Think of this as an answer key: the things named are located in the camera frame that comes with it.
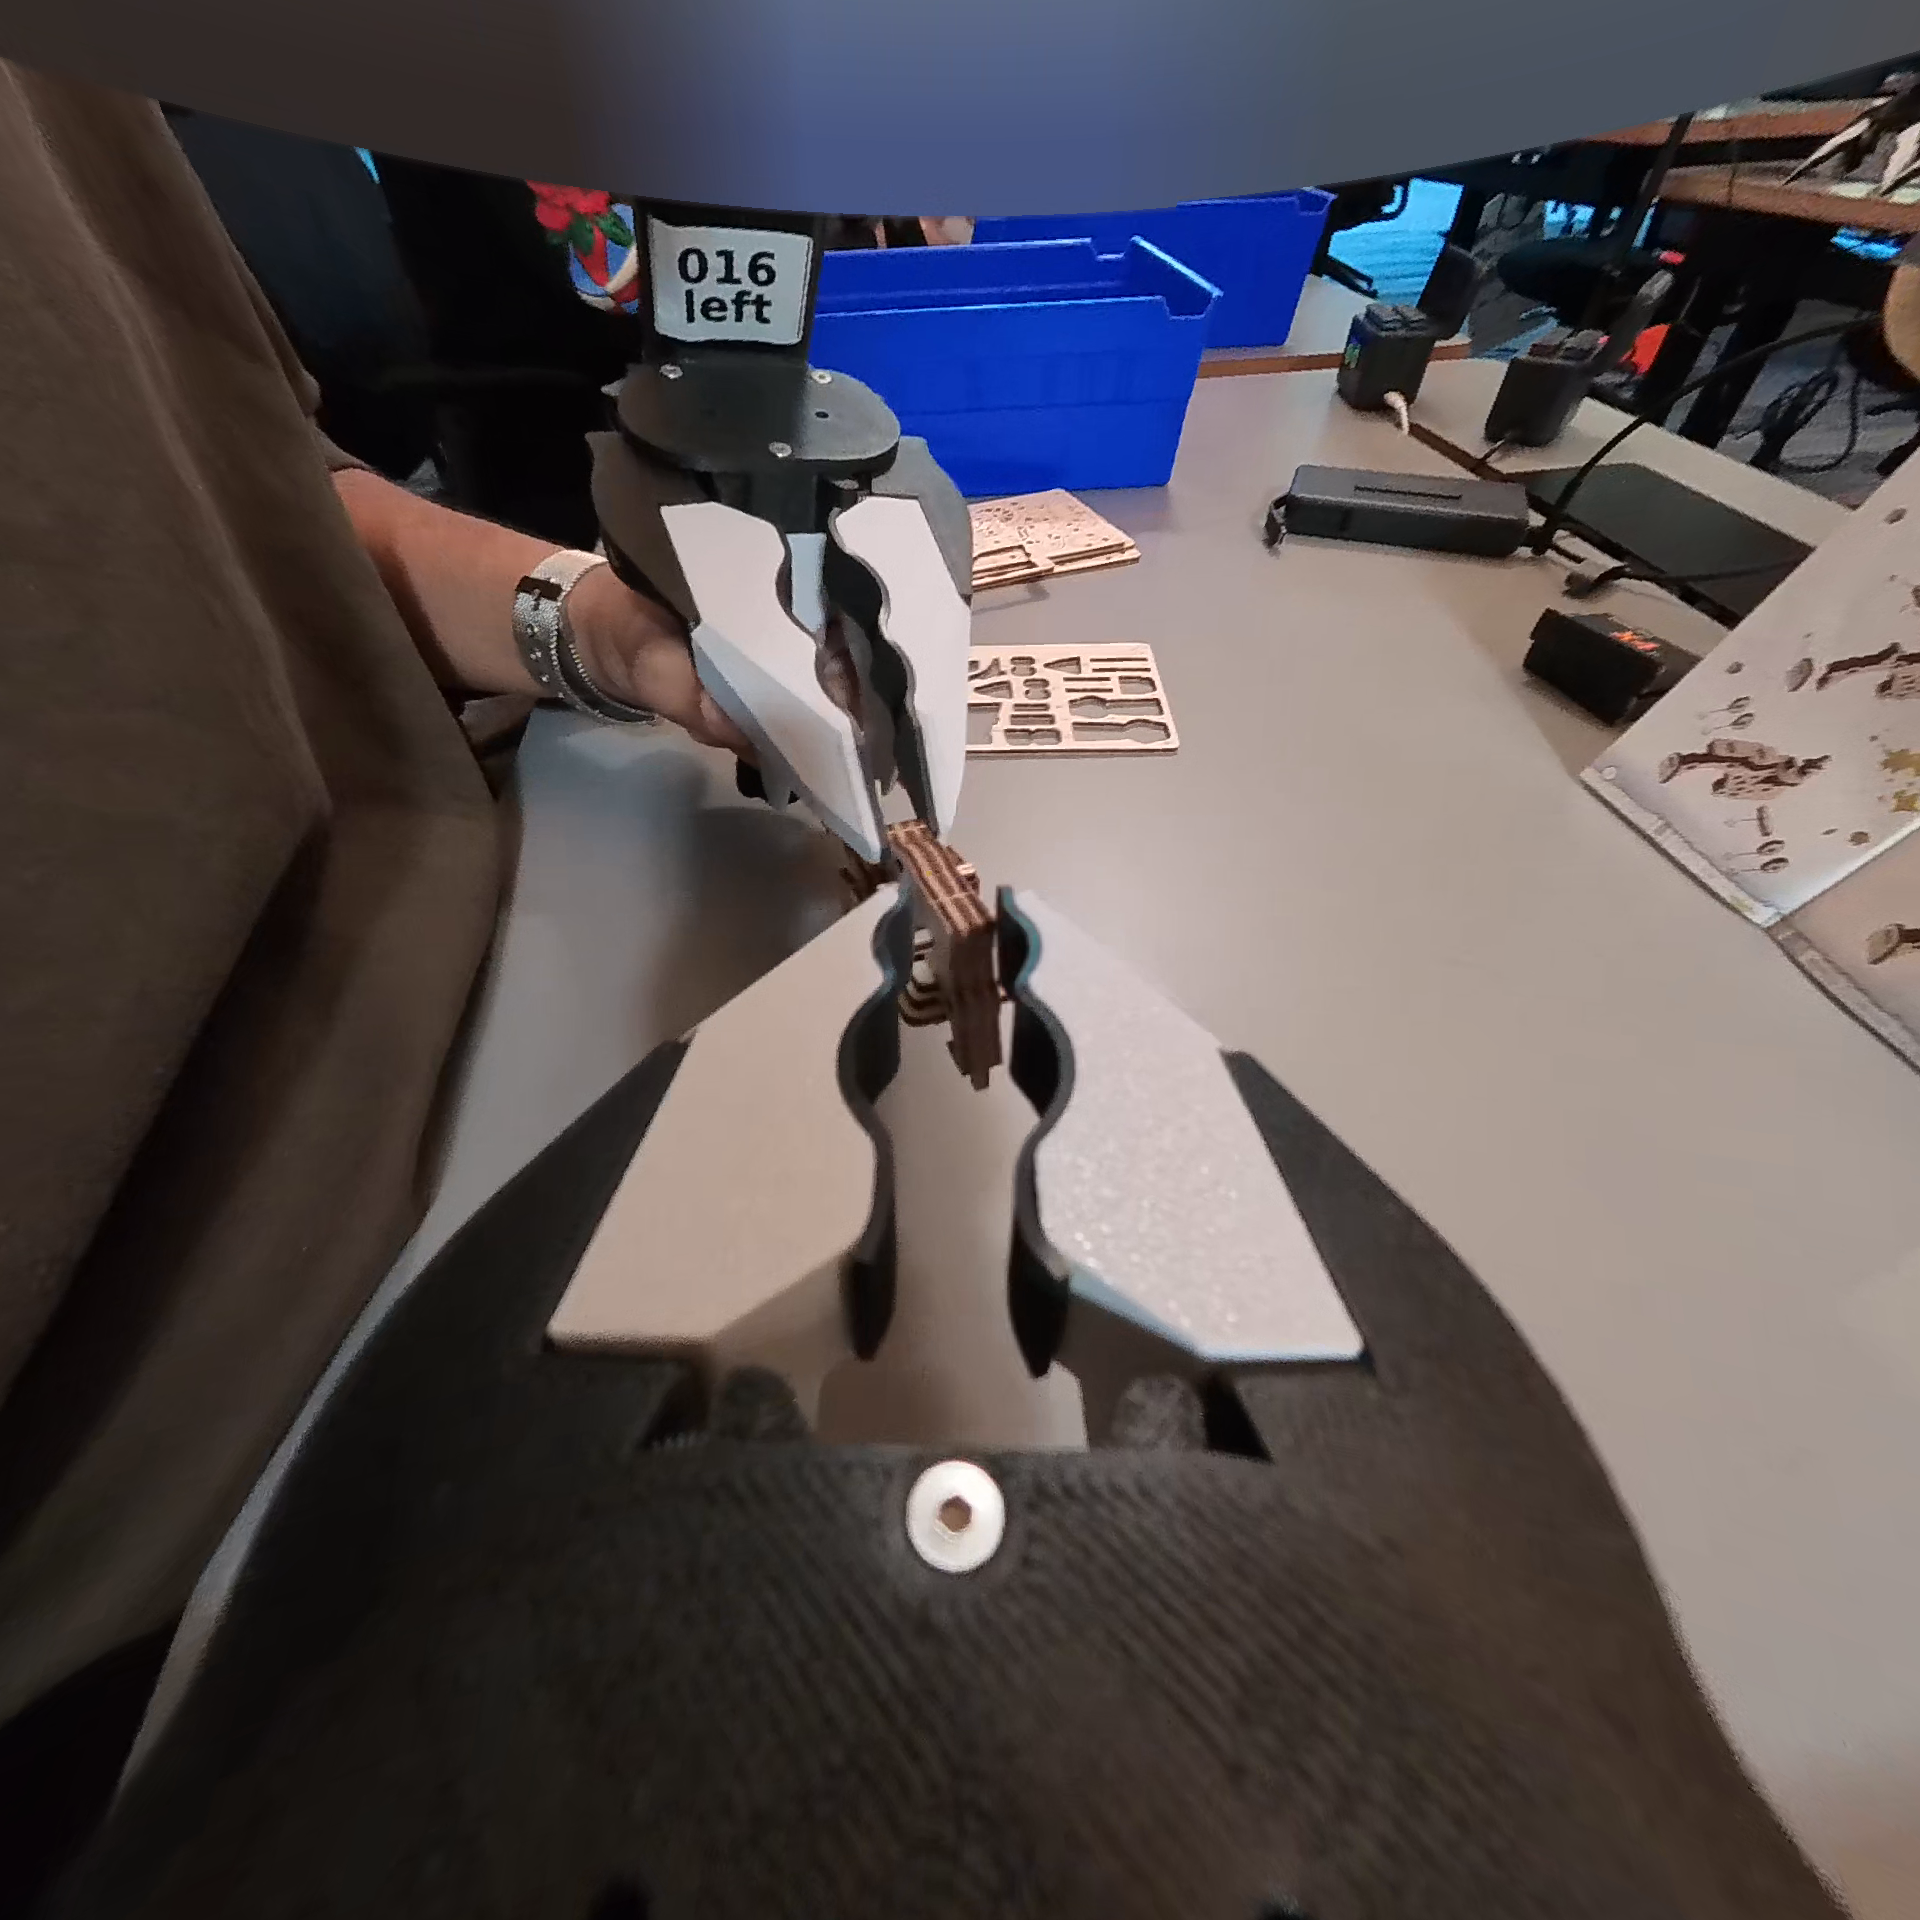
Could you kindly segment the layered wooden puzzle model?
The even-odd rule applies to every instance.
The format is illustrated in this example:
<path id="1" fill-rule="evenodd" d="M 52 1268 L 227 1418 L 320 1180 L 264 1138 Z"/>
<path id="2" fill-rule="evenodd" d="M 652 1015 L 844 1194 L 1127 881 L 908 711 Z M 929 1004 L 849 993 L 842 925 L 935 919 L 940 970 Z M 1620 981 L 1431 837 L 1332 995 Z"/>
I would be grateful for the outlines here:
<path id="1" fill-rule="evenodd" d="M 895 823 L 888 860 L 842 856 L 839 881 L 849 905 L 895 881 L 910 909 L 913 940 L 899 989 L 899 1015 L 908 1030 L 940 1030 L 954 1069 L 985 1091 L 1003 1069 L 998 1038 L 998 932 L 976 868 L 926 823 Z"/>

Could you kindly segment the puzzle instruction booklet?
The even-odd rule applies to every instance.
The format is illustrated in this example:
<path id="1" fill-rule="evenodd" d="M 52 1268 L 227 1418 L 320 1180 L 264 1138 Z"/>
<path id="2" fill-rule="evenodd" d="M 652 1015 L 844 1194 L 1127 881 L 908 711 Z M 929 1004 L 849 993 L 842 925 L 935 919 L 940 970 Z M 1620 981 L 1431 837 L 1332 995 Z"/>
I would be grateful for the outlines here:
<path id="1" fill-rule="evenodd" d="M 1915 459 L 1580 785 L 1915 1065 Z"/>

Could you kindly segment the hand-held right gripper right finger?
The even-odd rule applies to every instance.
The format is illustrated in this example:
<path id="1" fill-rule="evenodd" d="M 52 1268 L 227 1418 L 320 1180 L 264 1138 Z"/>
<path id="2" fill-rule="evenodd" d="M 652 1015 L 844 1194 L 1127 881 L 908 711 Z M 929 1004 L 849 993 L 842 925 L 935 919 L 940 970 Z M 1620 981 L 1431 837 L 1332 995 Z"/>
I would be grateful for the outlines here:
<path id="1" fill-rule="evenodd" d="M 1027 1376 L 1115 1427 L 1143 1377 L 1348 1365 L 1362 1333 L 1219 1038 L 1035 892 L 994 895 L 1015 1161 L 1009 1321 Z"/>

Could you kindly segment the person's left hand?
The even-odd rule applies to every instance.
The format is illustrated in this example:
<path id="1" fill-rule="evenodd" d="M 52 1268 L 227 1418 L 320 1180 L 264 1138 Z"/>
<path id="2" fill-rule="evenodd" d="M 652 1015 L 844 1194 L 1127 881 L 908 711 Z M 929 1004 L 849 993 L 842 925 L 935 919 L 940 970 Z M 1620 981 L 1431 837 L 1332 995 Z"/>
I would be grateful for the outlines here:
<path id="1" fill-rule="evenodd" d="M 755 760 L 755 746 L 731 725 L 698 680 L 681 625 L 656 602 L 621 585 L 611 564 L 585 571 L 563 595 L 577 667 L 607 701 L 647 710 L 698 746 Z"/>

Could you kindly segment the black charger cubes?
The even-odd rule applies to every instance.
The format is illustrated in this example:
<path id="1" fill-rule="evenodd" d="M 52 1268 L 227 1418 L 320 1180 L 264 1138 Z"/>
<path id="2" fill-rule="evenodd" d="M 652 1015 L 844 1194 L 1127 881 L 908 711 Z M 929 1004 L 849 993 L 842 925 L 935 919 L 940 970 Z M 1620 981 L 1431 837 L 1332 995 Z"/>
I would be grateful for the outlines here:
<path id="1" fill-rule="evenodd" d="M 1594 385 L 1608 336 L 1599 329 L 1551 326 L 1526 353 L 1505 364 L 1498 393 L 1482 423 L 1492 449 L 1546 449 Z"/>

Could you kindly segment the small black box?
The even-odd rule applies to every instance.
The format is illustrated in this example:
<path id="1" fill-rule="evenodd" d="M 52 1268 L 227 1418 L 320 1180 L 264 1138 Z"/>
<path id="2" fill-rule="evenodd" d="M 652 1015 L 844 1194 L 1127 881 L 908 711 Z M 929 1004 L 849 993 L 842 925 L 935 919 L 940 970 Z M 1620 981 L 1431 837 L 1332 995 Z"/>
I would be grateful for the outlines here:
<path id="1" fill-rule="evenodd" d="M 1542 610 L 1527 634 L 1520 677 L 1596 725 L 1625 728 L 1699 664 L 1701 657 L 1688 648 L 1612 615 Z"/>

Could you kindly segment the long brown-top table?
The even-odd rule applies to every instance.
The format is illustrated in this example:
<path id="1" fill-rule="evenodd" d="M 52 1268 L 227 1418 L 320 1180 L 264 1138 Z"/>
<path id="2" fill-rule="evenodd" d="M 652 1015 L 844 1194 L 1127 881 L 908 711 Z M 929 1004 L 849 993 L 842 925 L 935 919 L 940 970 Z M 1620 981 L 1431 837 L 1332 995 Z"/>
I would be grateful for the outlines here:
<path id="1" fill-rule="evenodd" d="M 1668 334 L 1637 406 L 1717 443 L 1796 311 L 1835 288 L 1835 234 L 1915 234 L 1915 76 L 1862 101 L 1708 107 L 1604 131 L 1633 154 L 1633 229 L 1678 251 Z"/>

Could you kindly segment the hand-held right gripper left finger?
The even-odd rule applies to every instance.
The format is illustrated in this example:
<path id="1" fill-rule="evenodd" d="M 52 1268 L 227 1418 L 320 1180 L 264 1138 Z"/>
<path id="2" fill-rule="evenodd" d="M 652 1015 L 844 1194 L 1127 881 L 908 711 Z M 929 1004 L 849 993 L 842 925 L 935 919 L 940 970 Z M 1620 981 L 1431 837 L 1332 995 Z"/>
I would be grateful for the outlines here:
<path id="1" fill-rule="evenodd" d="M 881 1347 L 899 1287 L 895 1154 L 913 916 L 885 881 L 708 1015 L 563 1287 L 547 1344 L 671 1360 L 703 1384 L 825 1377 Z"/>

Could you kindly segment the wooden cut-out puzzle sheet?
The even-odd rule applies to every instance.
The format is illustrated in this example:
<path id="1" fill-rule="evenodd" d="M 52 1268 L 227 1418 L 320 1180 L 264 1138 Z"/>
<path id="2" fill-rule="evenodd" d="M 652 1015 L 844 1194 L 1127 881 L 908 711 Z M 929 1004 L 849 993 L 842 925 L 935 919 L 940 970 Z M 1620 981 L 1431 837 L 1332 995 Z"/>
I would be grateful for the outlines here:
<path id="1" fill-rule="evenodd" d="M 969 649 L 969 759 L 1135 759 L 1174 751 L 1177 732 L 1164 682 L 1152 649 L 1143 645 Z"/>

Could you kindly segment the stack of wooden puzzle sheets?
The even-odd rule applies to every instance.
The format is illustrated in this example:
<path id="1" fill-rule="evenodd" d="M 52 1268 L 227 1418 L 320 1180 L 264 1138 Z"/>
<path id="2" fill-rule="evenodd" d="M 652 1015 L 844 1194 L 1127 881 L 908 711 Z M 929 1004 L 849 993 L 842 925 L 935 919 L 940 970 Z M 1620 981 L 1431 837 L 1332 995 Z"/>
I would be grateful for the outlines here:
<path id="1" fill-rule="evenodd" d="M 1140 563 L 1140 547 L 1068 491 L 972 501 L 972 593 Z"/>

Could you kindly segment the black flat device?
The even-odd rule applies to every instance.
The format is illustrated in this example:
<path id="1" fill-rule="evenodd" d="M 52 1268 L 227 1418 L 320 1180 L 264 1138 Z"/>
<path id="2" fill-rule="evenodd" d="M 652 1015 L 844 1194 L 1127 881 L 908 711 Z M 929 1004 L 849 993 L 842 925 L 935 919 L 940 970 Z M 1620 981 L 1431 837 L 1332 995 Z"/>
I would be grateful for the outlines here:
<path id="1" fill-rule="evenodd" d="M 1580 544 L 1664 589 L 1690 610 L 1738 627 L 1812 551 L 1808 544 L 1741 512 L 1654 468 L 1604 464 L 1574 491 L 1555 544 Z"/>

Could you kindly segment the black power bank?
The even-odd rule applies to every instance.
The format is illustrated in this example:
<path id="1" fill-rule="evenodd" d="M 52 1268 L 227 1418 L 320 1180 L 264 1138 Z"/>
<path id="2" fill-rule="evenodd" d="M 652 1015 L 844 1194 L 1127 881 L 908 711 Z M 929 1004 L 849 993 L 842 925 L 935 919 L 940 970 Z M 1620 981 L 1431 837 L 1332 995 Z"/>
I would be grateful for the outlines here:
<path id="1" fill-rule="evenodd" d="M 1530 526 L 1519 485 L 1305 464 L 1262 512 L 1260 540 L 1362 544 L 1463 559 L 1507 559 Z"/>

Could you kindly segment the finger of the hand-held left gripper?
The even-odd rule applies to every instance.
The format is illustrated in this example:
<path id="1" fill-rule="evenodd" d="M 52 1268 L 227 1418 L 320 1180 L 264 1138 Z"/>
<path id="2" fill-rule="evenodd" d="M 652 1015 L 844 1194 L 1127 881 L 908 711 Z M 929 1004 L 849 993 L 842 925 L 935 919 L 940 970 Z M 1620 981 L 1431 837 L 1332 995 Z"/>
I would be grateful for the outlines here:
<path id="1" fill-rule="evenodd" d="M 965 778 L 972 610 L 913 498 L 858 498 L 828 517 L 828 597 L 864 645 L 867 721 L 916 820 L 954 832 Z"/>
<path id="2" fill-rule="evenodd" d="M 691 595 L 703 685 L 755 746 L 770 807 L 804 799 L 858 860 L 881 860 L 878 790 L 820 670 L 824 535 L 783 535 L 718 501 L 660 510 Z"/>

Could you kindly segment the silver wristwatch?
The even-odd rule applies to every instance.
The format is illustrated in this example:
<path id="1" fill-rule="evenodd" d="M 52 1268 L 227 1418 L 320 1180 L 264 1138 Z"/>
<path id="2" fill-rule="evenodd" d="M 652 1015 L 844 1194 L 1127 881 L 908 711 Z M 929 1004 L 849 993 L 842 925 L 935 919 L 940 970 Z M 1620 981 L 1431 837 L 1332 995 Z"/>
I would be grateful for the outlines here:
<path id="1" fill-rule="evenodd" d="M 656 725 L 652 710 L 621 701 L 603 693 L 585 670 L 575 648 L 569 602 L 575 589 L 607 571 L 599 551 L 559 548 L 545 557 L 531 571 L 518 574 L 512 597 L 512 637 L 522 667 L 537 682 L 537 693 L 591 721 L 603 725 Z"/>

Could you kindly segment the person's left forearm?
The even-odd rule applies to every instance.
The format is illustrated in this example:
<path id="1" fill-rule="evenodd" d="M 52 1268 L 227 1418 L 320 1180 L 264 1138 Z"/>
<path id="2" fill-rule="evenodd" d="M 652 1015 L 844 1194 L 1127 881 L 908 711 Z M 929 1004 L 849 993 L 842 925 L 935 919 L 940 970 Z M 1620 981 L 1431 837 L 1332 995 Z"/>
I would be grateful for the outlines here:
<path id="1" fill-rule="evenodd" d="M 512 608 L 518 583 L 559 548 L 365 468 L 338 468 L 328 482 L 434 682 L 460 696 L 535 699 Z"/>

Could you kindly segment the grey desk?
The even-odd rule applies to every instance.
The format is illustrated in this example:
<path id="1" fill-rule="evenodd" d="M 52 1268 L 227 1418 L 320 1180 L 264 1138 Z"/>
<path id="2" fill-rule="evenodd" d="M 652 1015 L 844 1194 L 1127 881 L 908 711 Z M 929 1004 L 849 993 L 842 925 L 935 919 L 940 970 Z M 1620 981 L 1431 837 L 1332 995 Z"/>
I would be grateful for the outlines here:
<path id="1" fill-rule="evenodd" d="M 1557 564 L 1293 544 L 1299 464 L 1443 464 L 1330 377 L 1200 380 L 1143 563 L 984 595 L 1148 645 L 1169 759 L 972 760 L 955 842 L 1249 1051 L 1453 1251 L 1578 1411 L 1731 1741 L 1859 1917 L 1915 1917 L 1915 1075 L 1574 775 L 1519 674 Z M 814 939 L 836 861 L 674 732 L 535 711 L 442 1181 L 365 1322 L 559 1130 Z M 1020 1120 L 905 1038 L 901 1308 L 842 1439 L 1068 1447 L 1003 1300 Z"/>

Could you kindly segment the blue plastic bin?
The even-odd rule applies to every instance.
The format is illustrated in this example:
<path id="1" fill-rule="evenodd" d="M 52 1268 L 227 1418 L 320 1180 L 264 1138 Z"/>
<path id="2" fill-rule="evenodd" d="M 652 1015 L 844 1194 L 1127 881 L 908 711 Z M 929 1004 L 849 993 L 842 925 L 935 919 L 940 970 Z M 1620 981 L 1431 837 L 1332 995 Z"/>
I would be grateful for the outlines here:
<path id="1" fill-rule="evenodd" d="M 811 361 L 862 380 L 965 498 L 1162 486 L 1219 288 L 1132 238 L 828 251 Z"/>
<path id="2" fill-rule="evenodd" d="M 972 243 L 1087 238 L 1096 255 L 1115 255 L 1143 238 L 1219 288 L 1209 349 L 1267 349 L 1293 329 L 1330 207 L 1326 191 L 1286 191 L 1135 214 L 994 216 L 972 227 Z"/>

